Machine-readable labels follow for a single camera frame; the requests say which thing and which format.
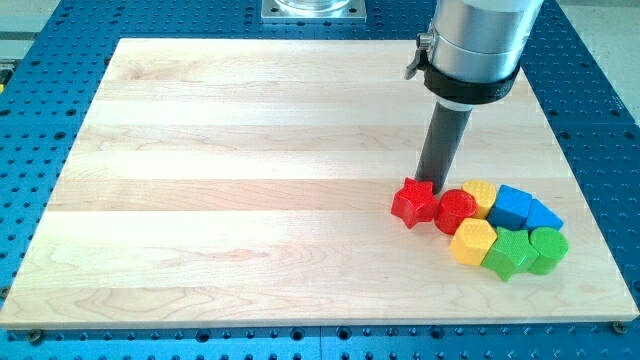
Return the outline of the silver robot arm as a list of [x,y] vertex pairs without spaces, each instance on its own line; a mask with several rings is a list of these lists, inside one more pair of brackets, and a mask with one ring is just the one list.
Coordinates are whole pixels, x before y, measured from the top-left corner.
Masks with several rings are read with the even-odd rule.
[[504,98],[542,0],[439,0],[428,30],[417,35],[407,80],[424,72],[425,87],[453,111]]

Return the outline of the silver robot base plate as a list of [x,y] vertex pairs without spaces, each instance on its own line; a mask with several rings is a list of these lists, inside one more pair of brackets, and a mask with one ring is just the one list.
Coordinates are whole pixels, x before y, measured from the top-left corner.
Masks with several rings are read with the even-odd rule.
[[263,23],[360,23],[367,19],[365,0],[261,0]]

